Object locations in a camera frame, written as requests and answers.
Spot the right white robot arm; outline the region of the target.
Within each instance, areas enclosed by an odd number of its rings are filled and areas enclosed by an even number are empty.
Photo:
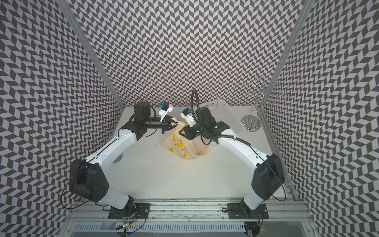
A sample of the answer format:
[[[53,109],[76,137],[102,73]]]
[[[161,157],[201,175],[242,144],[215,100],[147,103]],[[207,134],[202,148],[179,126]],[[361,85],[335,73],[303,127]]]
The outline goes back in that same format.
[[[231,151],[247,167],[252,170],[252,191],[247,194],[242,205],[253,211],[283,186],[284,170],[280,157],[276,154],[267,155],[240,138],[229,125],[216,121],[207,107],[197,109],[186,108],[181,117],[188,123],[179,134],[188,140],[197,137],[213,141]]]

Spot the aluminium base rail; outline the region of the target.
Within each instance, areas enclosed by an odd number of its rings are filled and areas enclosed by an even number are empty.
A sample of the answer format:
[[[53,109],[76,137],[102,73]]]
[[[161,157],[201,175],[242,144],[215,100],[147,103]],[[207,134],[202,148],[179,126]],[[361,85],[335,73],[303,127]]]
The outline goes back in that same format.
[[[58,232],[60,237],[242,236],[317,237],[319,232],[302,201],[266,201],[247,218],[240,202],[227,199],[140,199],[149,204],[147,218],[135,219],[125,230],[124,218],[110,219],[110,210],[85,204],[73,210]]]

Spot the banana print plastic bag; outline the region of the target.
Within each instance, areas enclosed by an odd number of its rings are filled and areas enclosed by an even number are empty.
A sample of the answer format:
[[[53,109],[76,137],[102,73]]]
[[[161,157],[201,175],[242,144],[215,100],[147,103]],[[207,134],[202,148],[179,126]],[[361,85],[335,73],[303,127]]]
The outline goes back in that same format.
[[[196,155],[196,147],[203,144],[200,137],[196,137],[193,140],[188,140],[182,137],[179,134],[179,131],[188,124],[179,120],[177,121],[177,127],[166,132],[164,135],[164,139],[161,141],[161,146],[185,160],[192,160],[201,157]]]

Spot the white plastic basket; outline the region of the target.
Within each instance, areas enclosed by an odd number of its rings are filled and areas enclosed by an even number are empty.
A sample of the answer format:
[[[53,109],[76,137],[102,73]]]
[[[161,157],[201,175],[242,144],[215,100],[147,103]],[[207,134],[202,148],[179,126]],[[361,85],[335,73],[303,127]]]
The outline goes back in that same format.
[[[237,135],[242,135],[246,131],[243,123],[225,100],[217,99],[205,102],[200,104],[200,107],[207,107],[216,121],[223,121]]]

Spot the clear glass with teal base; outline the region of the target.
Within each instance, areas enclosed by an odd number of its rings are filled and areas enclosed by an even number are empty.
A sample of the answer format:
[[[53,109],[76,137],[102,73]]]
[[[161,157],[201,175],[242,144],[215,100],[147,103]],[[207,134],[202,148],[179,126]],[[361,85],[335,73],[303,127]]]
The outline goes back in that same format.
[[[113,161],[113,163],[118,163],[118,162],[120,162],[121,160],[122,160],[122,157],[123,157],[123,155],[122,154],[120,154],[114,161]]]

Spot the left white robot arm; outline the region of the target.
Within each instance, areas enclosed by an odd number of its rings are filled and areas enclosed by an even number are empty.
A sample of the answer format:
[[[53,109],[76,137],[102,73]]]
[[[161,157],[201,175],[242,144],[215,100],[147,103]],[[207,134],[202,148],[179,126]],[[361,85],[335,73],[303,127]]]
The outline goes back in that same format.
[[[110,166],[131,145],[139,141],[148,129],[169,131],[177,123],[169,116],[173,105],[167,102],[158,104],[159,112],[151,115],[149,102],[138,102],[134,113],[117,134],[98,151],[84,160],[77,159],[70,166],[69,191],[95,203],[101,203],[122,210],[130,203],[130,196],[114,189],[108,182],[106,173]]]

